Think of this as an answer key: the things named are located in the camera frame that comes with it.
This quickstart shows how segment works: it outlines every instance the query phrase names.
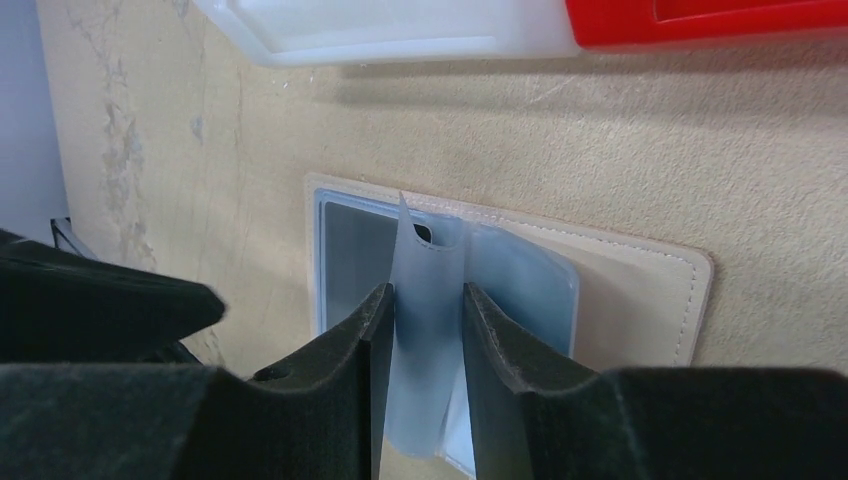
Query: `red lid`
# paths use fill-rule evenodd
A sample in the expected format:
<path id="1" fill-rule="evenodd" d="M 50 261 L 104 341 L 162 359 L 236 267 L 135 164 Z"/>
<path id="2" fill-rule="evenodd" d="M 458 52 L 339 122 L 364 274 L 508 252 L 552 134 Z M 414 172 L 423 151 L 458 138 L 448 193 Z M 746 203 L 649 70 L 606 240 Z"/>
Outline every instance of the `red lid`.
<path id="1" fill-rule="evenodd" d="M 565 0 L 577 44 L 632 51 L 848 33 L 848 0 Z"/>

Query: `leather cover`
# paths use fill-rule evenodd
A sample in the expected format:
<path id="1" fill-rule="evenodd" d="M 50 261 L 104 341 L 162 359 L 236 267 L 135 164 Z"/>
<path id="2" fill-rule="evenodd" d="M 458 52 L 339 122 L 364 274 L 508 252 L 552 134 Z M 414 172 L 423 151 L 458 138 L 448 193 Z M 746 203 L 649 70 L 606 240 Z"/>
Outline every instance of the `leather cover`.
<path id="1" fill-rule="evenodd" d="M 394 204 L 400 193 L 394 188 L 326 175 L 307 176 L 308 276 L 313 308 L 312 208 L 318 188 Z M 712 263 L 705 254 L 533 215 L 403 193 L 410 208 L 497 226 L 571 260 L 581 282 L 574 351 L 579 363 L 594 370 L 691 363 L 713 276 Z"/>

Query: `gray wall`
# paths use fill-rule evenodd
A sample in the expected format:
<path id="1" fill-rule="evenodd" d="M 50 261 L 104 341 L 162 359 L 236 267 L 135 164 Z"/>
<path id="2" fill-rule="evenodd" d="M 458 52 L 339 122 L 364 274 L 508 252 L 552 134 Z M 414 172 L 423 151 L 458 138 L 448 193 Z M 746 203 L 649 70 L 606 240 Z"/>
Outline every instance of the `gray wall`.
<path id="1" fill-rule="evenodd" d="M 0 228 L 52 242 L 67 217 L 34 0 L 0 1 Z"/>

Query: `translucent plastic sheet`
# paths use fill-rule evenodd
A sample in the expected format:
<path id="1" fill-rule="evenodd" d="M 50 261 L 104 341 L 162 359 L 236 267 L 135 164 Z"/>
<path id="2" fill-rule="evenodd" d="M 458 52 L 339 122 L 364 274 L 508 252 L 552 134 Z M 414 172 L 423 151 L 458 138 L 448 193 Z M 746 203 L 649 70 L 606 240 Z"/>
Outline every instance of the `translucent plastic sheet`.
<path id="1" fill-rule="evenodd" d="M 316 191 L 319 331 L 377 283 L 396 292 L 385 432 L 400 452 L 443 456 L 474 475 L 462 360 L 462 289 L 475 282 L 516 322 L 565 355 L 578 278 L 563 257 L 501 228 L 330 190 Z M 424 226 L 429 241 L 415 225 Z"/>
<path id="2" fill-rule="evenodd" d="M 562 257 L 499 228 L 424 214 L 420 238 L 401 198 L 391 282 L 395 346 L 386 435 L 400 452 L 443 454 L 474 473 L 460 332 L 462 286 L 478 283 L 564 354 L 573 342 L 577 274 Z"/>

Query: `beige surface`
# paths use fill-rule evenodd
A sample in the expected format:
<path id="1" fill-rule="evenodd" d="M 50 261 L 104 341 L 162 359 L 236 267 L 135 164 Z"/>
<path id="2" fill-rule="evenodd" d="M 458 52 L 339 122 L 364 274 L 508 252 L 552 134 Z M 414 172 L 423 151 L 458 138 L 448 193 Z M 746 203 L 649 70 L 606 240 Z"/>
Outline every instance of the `beige surface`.
<path id="1" fill-rule="evenodd" d="M 848 371 L 845 41 L 275 71 L 186 0 L 39 13 L 75 232 L 213 285 L 238 373 L 308 338 L 312 171 L 703 249 L 696 363 Z"/>

